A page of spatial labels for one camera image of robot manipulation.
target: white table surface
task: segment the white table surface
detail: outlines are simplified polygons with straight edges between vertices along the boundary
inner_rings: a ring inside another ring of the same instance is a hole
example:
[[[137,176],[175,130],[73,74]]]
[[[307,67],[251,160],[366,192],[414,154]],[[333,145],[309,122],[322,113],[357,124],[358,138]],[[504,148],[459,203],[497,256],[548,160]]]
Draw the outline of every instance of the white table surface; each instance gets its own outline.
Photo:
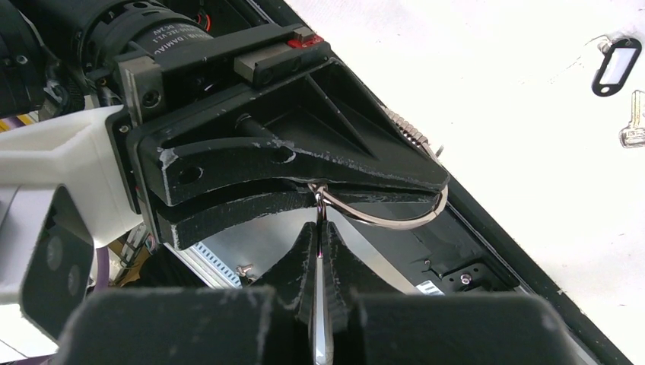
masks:
[[[620,32],[645,43],[645,1],[288,3],[388,107],[445,145],[448,170],[645,363],[645,148],[618,141],[645,61],[620,93],[596,97],[602,55],[587,44]]]

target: key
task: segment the key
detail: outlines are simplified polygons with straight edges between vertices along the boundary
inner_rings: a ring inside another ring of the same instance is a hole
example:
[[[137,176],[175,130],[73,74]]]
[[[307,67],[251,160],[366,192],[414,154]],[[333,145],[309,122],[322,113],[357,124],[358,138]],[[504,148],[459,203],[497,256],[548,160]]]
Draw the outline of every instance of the key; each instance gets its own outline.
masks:
[[[627,127],[621,130],[621,144],[624,148],[634,148],[645,146],[645,128],[640,125],[640,119],[643,118],[643,92],[635,90],[631,95],[631,120]]]

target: white plastic part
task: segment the white plastic part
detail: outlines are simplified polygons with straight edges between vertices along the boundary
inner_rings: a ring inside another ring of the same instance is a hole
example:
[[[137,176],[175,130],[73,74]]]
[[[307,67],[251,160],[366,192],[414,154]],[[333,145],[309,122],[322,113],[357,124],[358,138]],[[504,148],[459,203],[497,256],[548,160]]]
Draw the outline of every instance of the white plastic part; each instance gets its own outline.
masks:
[[[633,48],[617,48],[612,57],[609,59],[605,73],[602,74],[600,78],[601,85],[616,85],[621,82],[621,78],[625,71],[627,71],[627,66],[629,62],[634,57],[636,49]]]
[[[121,106],[69,114],[0,134],[0,185],[63,184],[97,248],[141,223],[131,209],[106,118]]]

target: purple cable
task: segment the purple cable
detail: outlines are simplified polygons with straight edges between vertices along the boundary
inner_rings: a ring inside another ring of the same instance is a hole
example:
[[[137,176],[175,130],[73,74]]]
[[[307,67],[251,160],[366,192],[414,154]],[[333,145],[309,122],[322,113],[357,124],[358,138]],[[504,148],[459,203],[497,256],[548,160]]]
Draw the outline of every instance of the purple cable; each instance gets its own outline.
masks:
[[[97,249],[97,283],[94,285],[94,291],[100,291],[107,288],[110,283],[110,252],[107,247]],[[17,365],[40,365],[46,363],[52,355],[30,357],[28,359],[16,361]]]

